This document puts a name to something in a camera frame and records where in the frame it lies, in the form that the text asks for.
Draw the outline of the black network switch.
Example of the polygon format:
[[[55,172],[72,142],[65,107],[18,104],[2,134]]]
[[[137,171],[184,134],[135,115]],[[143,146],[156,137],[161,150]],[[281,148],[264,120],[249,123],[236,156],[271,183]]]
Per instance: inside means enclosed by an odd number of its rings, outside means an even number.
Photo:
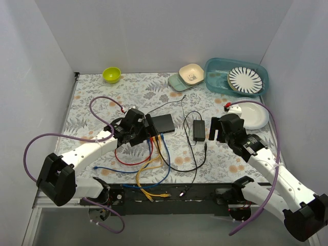
[[[175,131],[175,126],[171,114],[155,116],[152,117],[152,120],[158,133],[165,134]]]

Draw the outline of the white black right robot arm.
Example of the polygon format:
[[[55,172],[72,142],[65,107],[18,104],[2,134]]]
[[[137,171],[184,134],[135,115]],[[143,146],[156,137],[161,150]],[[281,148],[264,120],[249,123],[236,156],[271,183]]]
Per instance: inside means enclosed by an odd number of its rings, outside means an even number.
[[[267,210],[283,222],[295,239],[307,241],[327,226],[327,195],[318,195],[304,186],[258,135],[246,132],[243,124],[244,120],[237,114],[213,117],[209,139],[227,144],[272,187],[264,189],[245,176],[233,183],[233,200],[240,204],[248,200],[260,206],[248,222]]]

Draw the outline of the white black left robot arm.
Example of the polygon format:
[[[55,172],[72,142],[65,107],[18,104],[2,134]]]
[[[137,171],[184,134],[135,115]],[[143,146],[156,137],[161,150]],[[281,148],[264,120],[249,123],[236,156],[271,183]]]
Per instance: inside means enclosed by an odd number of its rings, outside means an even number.
[[[92,198],[103,205],[109,199],[108,185],[97,177],[84,179],[79,173],[104,154],[123,144],[135,146],[158,135],[152,117],[137,109],[127,111],[121,120],[115,120],[89,143],[61,155],[49,154],[37,179],[37,187],[58,207],[72,198]]]

